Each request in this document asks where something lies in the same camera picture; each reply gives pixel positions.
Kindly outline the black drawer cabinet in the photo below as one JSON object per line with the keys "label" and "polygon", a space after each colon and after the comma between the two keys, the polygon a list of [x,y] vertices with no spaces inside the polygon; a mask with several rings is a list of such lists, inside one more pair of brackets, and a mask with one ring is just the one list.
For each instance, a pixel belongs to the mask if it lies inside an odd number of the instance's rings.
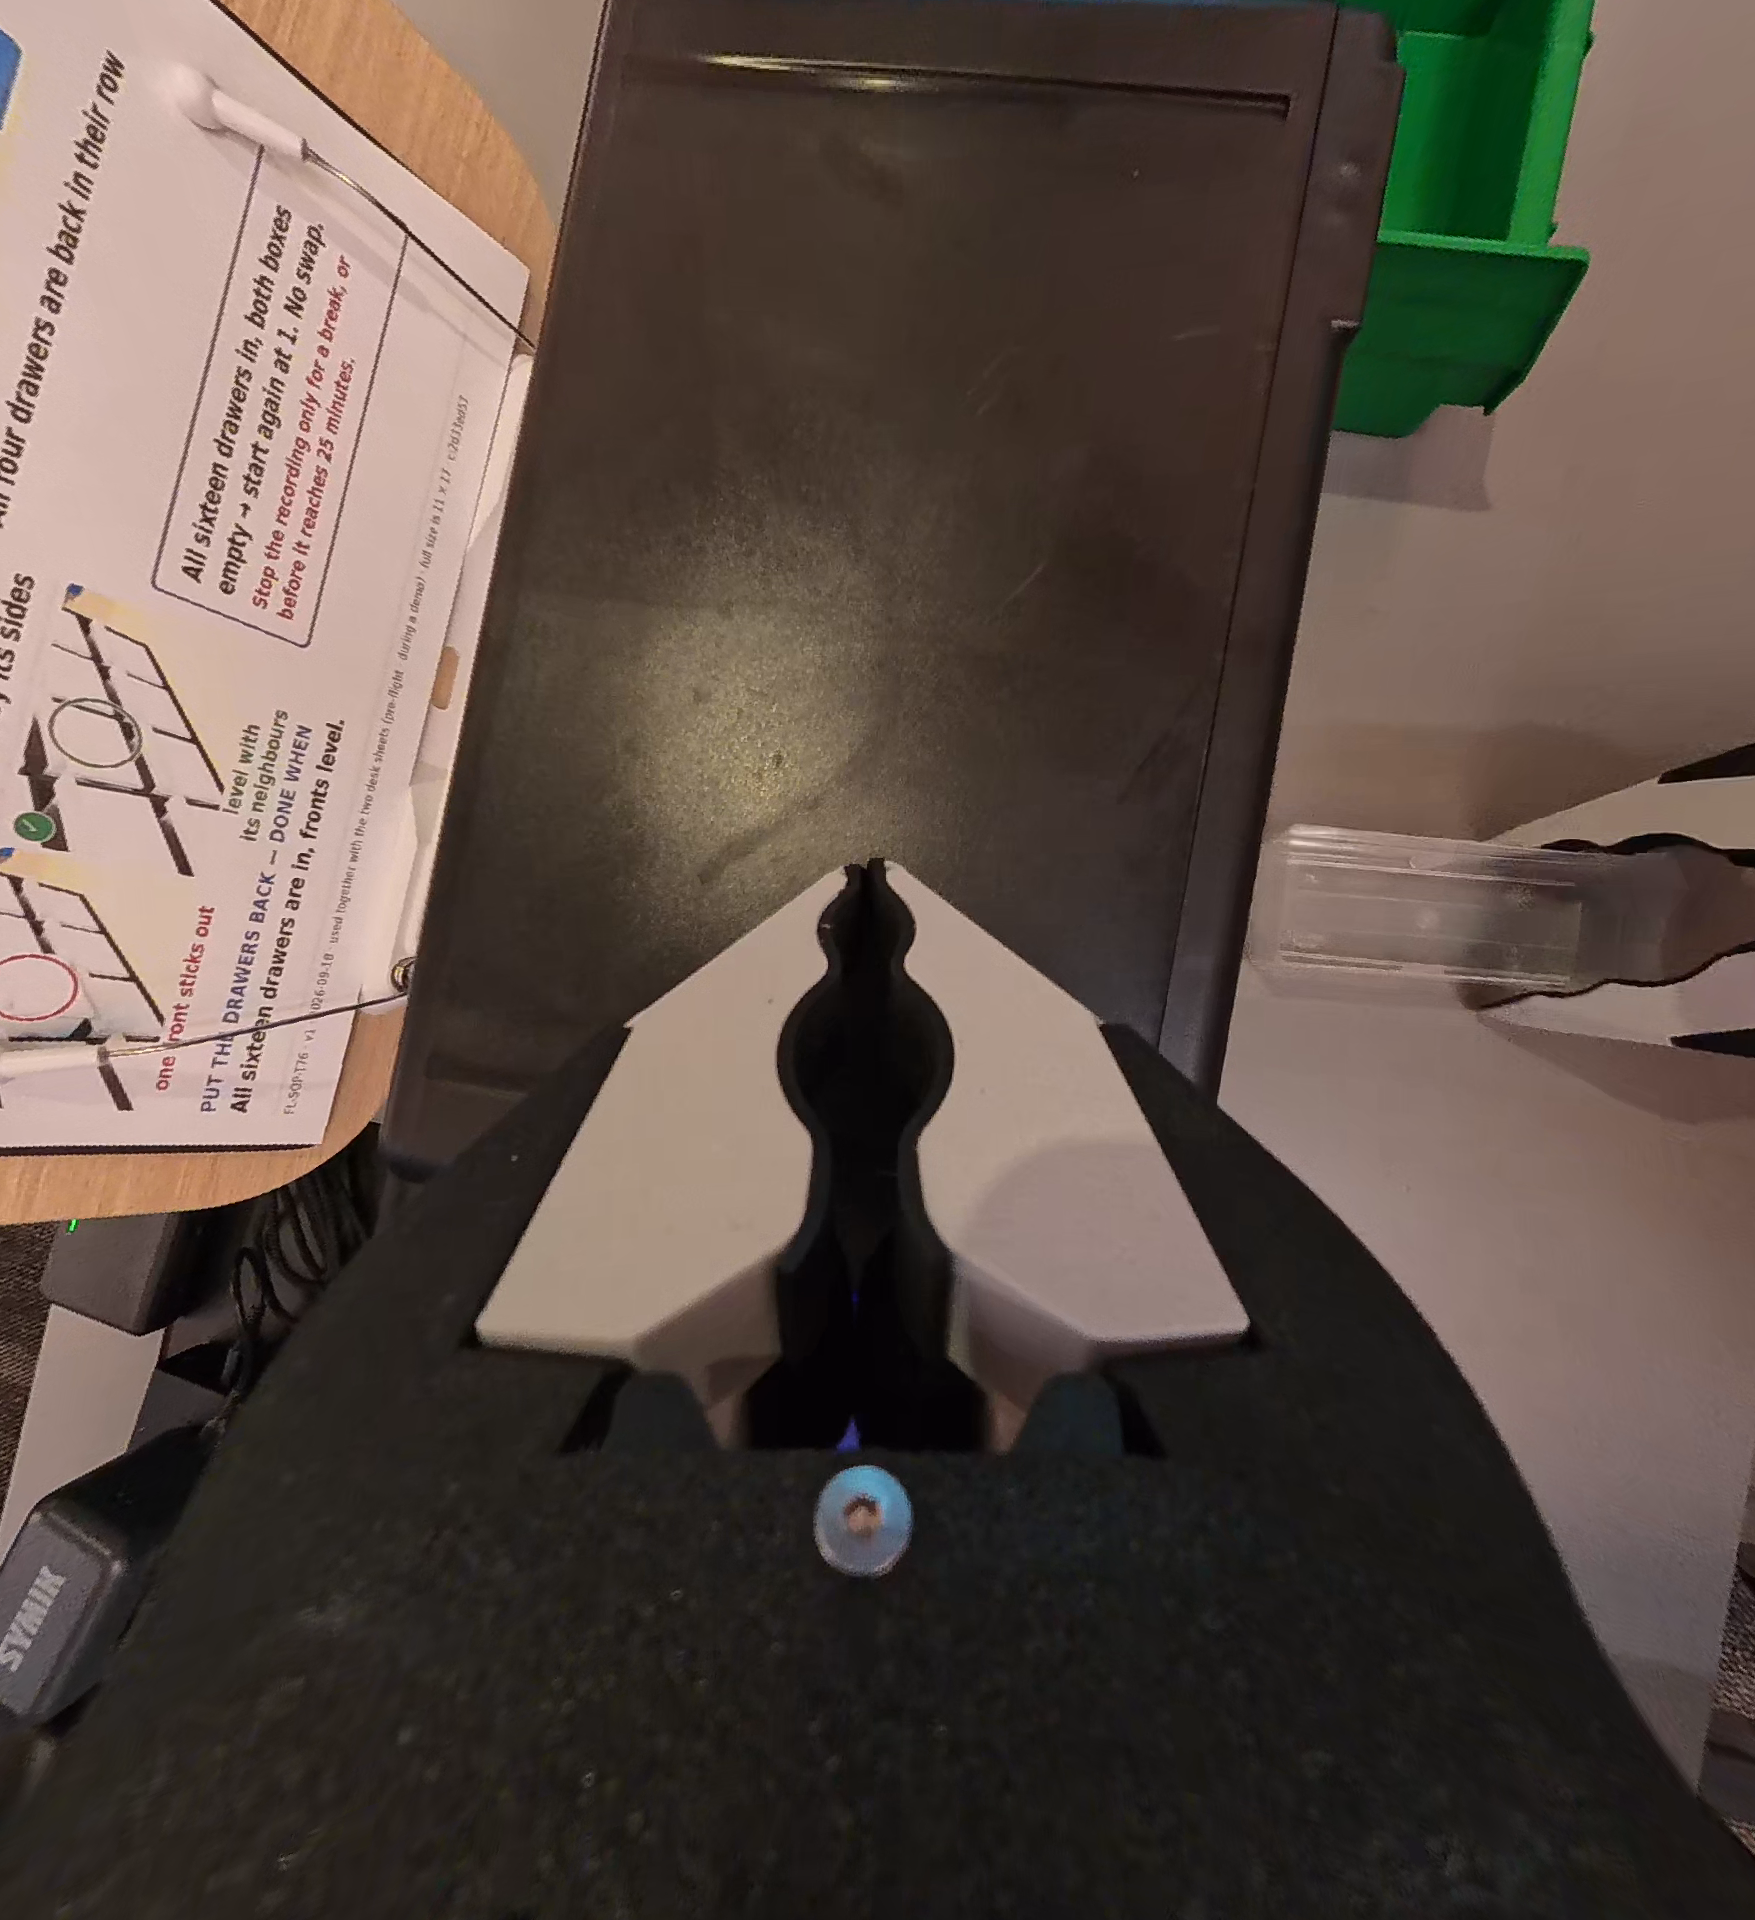
{"label": "black drawer cabinet", "polygon": [[1404,72],[1333,5],[608,5],[393,1171],[891,855],[1221,1085]]}

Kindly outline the white instruction sheet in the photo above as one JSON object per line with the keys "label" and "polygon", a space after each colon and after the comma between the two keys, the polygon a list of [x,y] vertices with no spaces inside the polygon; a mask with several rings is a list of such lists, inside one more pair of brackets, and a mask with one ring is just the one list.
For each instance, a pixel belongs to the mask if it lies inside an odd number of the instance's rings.
{"label": "white instruction sheet", "polygon": [[0,1155],[322,1138],[410,985],[527,301],[219,5],[0,2],[0,1039],[109,1049]]}

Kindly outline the black power adapter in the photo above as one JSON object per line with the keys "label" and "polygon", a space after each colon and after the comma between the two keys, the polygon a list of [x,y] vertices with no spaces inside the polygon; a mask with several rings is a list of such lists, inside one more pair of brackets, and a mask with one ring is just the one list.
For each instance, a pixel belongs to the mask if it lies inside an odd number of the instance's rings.
{"label": "black power adapter", "polygon": [[96,1501],[61,1490],[0,1561],[0,1710],[47,1727],[96,1689],[144,1597],[154,1549]]}

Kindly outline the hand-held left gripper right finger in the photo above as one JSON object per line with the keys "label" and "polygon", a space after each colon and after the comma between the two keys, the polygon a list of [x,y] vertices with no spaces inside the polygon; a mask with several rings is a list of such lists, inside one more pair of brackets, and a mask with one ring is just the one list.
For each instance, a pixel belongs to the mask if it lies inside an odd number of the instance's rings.
{"label": "hand-held left gripper right finger", "polygon": [[938,1446],[1008,1452],[1062,1380],[1238,1343],[1249,1312],[1104,1022],[901,864],[866,883],[909,1100],[893,1316]]}

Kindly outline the green plastic bin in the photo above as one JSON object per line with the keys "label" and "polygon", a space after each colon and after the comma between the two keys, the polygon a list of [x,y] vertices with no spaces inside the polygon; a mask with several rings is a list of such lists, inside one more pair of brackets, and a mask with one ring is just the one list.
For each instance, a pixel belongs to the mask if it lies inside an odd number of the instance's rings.
{"label": "green plastic bin", "polygon": [[1404,71],[1363,323],[1335,428],[1407,438],[1495,412],[1573,298],[1588,254],[1557,199],[1591,2],[1376,2]]}

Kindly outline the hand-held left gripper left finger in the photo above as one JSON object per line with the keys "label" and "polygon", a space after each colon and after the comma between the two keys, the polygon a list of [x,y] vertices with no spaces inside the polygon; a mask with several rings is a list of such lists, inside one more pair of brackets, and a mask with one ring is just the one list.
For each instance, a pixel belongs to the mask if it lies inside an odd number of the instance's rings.
{"label": "hand-held left gripper left finger", "polygon": [[677,1380],[727,1444],[842,1443],[853,1302],[802,1075],[831,1063],[867,880],[827,872],[626,1025],[483,1348]]}

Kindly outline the clear plastic drawer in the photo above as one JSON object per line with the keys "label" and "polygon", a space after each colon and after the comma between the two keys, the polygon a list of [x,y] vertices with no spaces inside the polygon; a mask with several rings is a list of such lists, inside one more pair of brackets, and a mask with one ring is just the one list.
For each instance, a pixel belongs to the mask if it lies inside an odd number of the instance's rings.
{"label": "clear plastic drawer", "polygon": [[1296,987],[1567,997],[1656,977],[1685,889],[1663,852],[1294,828],[1259,857],[1247,950]]}

